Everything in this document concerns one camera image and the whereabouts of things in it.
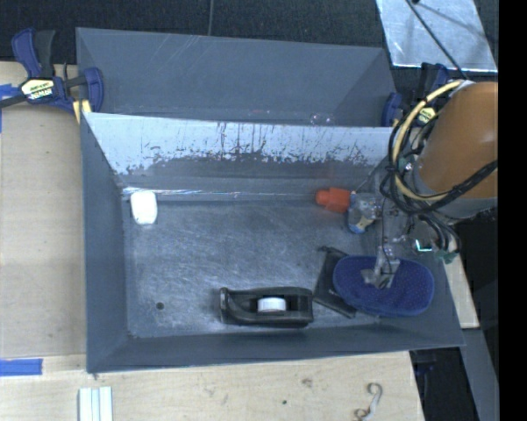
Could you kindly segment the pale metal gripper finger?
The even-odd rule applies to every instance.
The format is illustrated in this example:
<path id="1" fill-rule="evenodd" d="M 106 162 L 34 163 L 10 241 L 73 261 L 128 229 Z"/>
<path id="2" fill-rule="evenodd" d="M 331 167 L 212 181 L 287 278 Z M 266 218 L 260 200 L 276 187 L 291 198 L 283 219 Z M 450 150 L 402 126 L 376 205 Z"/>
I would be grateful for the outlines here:
<path id="1" fill-rule="evenodd" d="M 395 278 L 397 269 L 399 268 L 399 259 L 395 256 L 391 246 L 380 246 L 379 256 L 380 261 L 380 288 L 388 289 Z"/>
<path id="2" fill-rule="evenodd" d="M 381 285 L 383 259 L 379 256 L 367 258 L 360 270 L 365 284 Z"/>

